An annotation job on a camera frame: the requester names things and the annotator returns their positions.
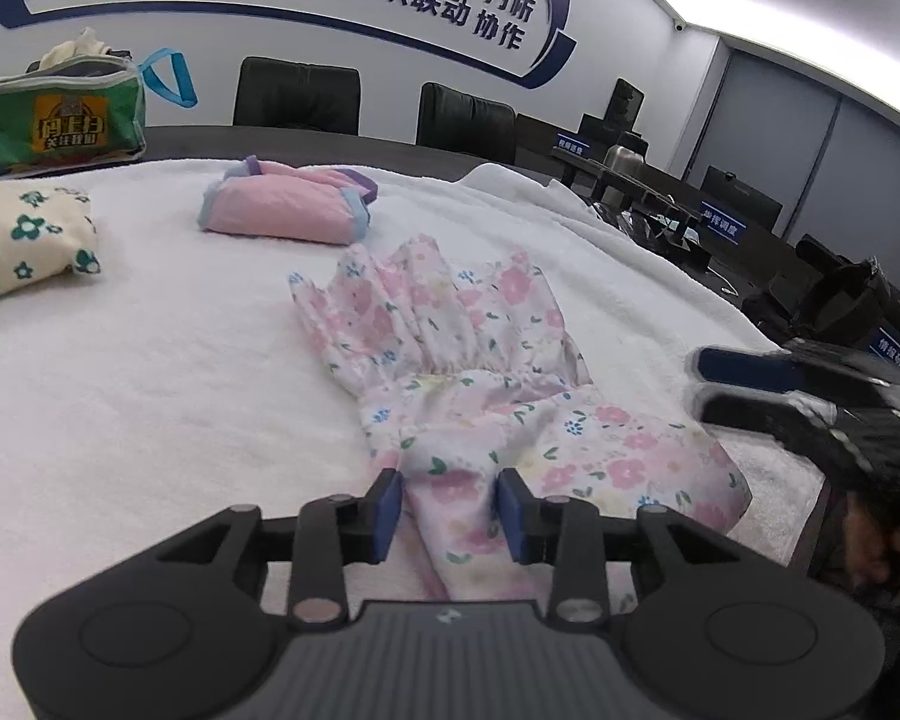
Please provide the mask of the pink floral white garment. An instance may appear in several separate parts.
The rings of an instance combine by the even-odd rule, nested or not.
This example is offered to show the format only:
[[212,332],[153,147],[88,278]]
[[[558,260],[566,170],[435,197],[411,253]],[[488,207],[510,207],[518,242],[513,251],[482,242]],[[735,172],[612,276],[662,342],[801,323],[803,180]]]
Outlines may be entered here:
[[455,270],[416,238],[379,259],[344,252],[334,277],[290,282],[323,366],[357,401],[370,460],[404,481],[409,538],[440,600],[541,598],[493,509],[519,472],[539,497],[611,517],[663,504],[716,532],[743,516],[743,473],[701,427],[608,400],[525,254]]

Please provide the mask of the black office chair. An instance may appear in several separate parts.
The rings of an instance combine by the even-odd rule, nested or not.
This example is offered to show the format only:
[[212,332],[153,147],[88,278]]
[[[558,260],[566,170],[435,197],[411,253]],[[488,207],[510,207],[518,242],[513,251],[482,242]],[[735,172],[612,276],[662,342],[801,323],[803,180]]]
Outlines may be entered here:
[[517,114],[507,104],[427,82],[419,98],[416,143],[491,163],[514,164]]
[[361,91],[361,75],[355,68],[245,57],[232,123],[357,135]]

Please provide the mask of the black office chair right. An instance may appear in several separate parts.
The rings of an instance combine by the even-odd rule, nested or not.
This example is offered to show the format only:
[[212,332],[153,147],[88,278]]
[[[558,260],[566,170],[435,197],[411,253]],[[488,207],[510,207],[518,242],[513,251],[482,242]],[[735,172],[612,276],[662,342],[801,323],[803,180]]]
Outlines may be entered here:
[[514,164],[517,114],[507,104],[427,82],[419,98],[416,143],[491,163]]

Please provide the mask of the black office chair left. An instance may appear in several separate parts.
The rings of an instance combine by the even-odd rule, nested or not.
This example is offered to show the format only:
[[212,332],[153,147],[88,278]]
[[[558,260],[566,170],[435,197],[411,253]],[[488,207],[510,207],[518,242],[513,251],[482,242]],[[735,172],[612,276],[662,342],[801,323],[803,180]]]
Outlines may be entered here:
[[361,91],[361,75],[355,68],[245,57],[232,123],[357,135]]

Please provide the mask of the white fluffy towel mat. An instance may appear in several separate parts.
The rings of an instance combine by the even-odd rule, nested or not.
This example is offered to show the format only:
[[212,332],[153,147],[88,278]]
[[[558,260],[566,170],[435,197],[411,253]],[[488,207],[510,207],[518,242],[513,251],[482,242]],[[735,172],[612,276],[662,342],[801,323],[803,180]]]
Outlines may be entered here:
[[[9,649],[43,598],[232,504],[292,512],[360,493],[370,460],[356,399],[328,372],[290,282],[328,283],[345,250],[201,231],[217,161],[77,174],[102,270],[0,301],[0,718],[27,715]],[[455,270],[525,254],[543,271],[601,395],[694,424],[701,346],[766,351],[740,310],[602,223],[567,188],[499,166],[458,181],[377,171],[362,247],[436,241]],[[788,561],[821,491],[808,463],[714,437],[751,500],[730,536]],[[408,505],[354,598],[437,598]]]

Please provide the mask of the cream plush in bag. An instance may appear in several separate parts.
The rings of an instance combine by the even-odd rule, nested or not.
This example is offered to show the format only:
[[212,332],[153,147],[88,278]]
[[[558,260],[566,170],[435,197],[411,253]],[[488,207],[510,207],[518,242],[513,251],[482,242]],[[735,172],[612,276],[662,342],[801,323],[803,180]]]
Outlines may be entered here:
[[116,50],[100,41],[94,28],[84,28],[76,39],[56,44],[40,59],[30,62],[27,65],[27,73],[56,67],[74,57],[100,57],[100,55],[116,55]]

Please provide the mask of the pink folded garment blue trim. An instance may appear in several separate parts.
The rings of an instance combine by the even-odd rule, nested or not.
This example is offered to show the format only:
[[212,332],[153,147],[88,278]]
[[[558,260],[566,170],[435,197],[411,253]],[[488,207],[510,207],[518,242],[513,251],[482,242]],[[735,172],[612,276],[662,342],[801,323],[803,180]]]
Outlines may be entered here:
[[351,245],[367,234],[379,186],[351,167],[290,167],[248,156],[206,188],[201,231]]

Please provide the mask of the green zipper storage bag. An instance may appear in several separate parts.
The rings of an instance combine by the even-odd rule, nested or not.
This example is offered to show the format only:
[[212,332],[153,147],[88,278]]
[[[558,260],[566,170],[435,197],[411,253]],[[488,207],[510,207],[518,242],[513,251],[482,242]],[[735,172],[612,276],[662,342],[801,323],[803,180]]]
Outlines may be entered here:
[[81,55],[0,78],[0,179],[141,158],[148,93],[183,109],[198,104],[182,52],[160,49],[139,64]]

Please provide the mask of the cream green-flower folded garment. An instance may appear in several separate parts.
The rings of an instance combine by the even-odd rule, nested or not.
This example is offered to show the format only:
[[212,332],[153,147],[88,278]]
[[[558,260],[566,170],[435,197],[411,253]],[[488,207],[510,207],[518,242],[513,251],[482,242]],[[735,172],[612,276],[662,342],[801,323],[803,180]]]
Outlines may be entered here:
[[0,181],[0,298],[64,273],[100,270],[89,193],[59,181]]

